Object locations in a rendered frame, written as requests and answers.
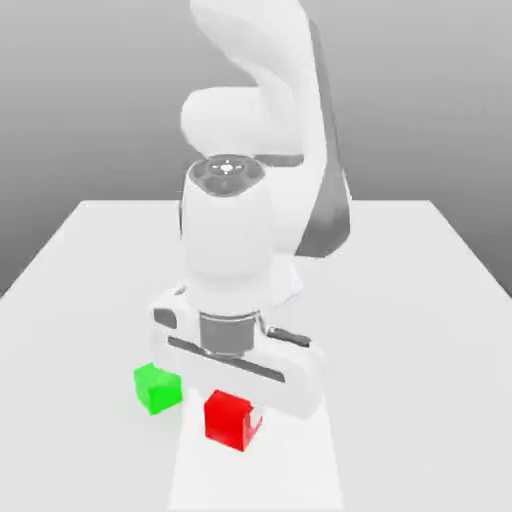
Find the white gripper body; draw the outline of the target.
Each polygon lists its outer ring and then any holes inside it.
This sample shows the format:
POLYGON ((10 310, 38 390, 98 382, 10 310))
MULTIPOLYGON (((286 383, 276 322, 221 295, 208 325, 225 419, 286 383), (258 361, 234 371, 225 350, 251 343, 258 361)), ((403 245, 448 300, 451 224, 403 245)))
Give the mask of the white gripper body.
POLYGON ((204 392, 220 390, 300 419, 314 414, 322 401, 322 357, 314 347, 299 348, 257 332, 252 351, 221 358, 162 326, 152 329, 150 346, 157 367, 204 392))

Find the small red cube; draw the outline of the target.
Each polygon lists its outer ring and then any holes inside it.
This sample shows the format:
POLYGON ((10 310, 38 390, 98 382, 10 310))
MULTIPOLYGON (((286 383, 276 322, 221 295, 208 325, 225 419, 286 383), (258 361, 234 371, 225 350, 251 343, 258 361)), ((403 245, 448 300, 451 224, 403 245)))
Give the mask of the small red cube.
POLYGON ((246 414, 251 404, 246 399, 215 390, 204 403, 205 436, 243 452, 257 433, 246 432, 246 414))

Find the small green cube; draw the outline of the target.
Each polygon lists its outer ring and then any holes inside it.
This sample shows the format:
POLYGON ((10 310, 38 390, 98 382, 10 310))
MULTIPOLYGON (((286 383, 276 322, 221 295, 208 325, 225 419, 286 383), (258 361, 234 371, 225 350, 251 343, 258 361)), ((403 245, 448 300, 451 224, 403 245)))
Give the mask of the small green cube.
POLYGON ((149 363, 133 371, 136 395, 150 415, 159 414, 183 399, 182 379, 149 363))

